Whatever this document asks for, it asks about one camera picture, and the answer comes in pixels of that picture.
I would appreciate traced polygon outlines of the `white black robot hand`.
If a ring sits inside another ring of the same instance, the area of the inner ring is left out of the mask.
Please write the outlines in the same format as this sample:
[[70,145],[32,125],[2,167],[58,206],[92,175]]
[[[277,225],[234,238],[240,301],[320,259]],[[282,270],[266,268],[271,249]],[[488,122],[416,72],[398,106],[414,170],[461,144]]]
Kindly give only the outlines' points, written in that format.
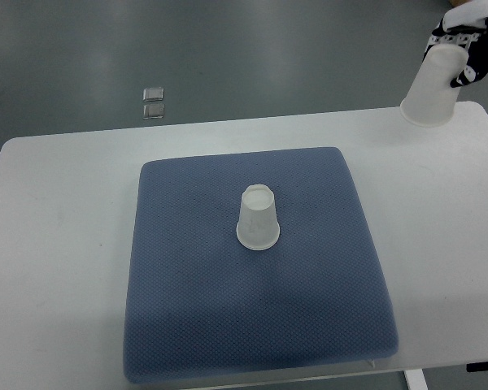
[[468,59],[450,86],[482,80],[488,74],[488,1],[469,1],[448,11],[430,33],[424,56],[435,45],[454,43],[468,53]]

